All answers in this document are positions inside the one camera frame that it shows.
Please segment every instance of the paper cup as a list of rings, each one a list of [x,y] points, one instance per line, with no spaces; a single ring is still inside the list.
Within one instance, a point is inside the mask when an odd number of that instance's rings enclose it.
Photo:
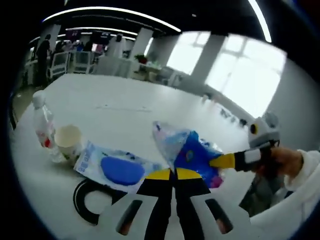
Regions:
[[[60,127],[55,132],[54,140],[65,159],[74,166],[83,151],[79,128],[73,125]]]

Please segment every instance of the blue plastic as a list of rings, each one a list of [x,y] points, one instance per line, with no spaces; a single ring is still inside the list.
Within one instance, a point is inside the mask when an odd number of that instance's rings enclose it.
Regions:
[[[102,158],[100,166],[107,179],[124,186],[137,184],[145,174],[145,169],[139,163],[112,156]]]
[[[219,173],[218,168],[209,165],[209,161],[221,155],[222,153],[215,151],[213,148],[201,144],[198,133],[191,131],[174,161],[174,167],[197,172],[210,188],[211,180],[213,177],[219,176]]]

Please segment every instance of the white table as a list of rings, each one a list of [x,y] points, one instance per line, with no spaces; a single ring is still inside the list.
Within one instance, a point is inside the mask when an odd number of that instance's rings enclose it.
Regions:
[[[45,92],[57,127],[74,124],[95,144],[129,151],[151,161],[165,163],[152,138],[154,120],[196,130],[201,138],[215,142],[224,152],[248,148],[247,133],[221,117],[219,105],[209,100],[203,103],[198,96],[170,87],[114,76],[65,74]],[[151,112],[96,108],[104,104],[144,106]],[[73,206],[74,189],[83,177],[50,162],[33,129],[32,105],[14,131],[12,155],[21,187],[50,231],[64,238],[92,228]],[[253,177],[252,173],[229,169],[219,191],[239,204]],[[88,204],[110,203],[96,199]]]

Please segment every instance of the yellow stripe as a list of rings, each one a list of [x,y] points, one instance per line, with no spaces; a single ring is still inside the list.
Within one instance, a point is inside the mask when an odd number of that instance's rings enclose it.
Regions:
[[[170,169],[163,169],[159,171],[154,171],[150,173],[146,179],[154,179],[154,180],[169,180],[170,177]]]
[[[236,159],[233,153],[228,153],[218,158],[212,159],[209,162],[211,167],[222,168],[222,169],[234,169],[236,167]]]
[[[201,179],[201,175],[195,171],[184,169],[184,168],[177,168],[177,177],[178,180],[186,180],[186,179]]]

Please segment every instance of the bottle cap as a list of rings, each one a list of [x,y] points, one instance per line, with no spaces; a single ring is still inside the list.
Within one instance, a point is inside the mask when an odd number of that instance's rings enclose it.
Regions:
[[[35,108],[41,108],[46,102],[46,94],[43,90],[36,91],[32,96],[32,103]]]

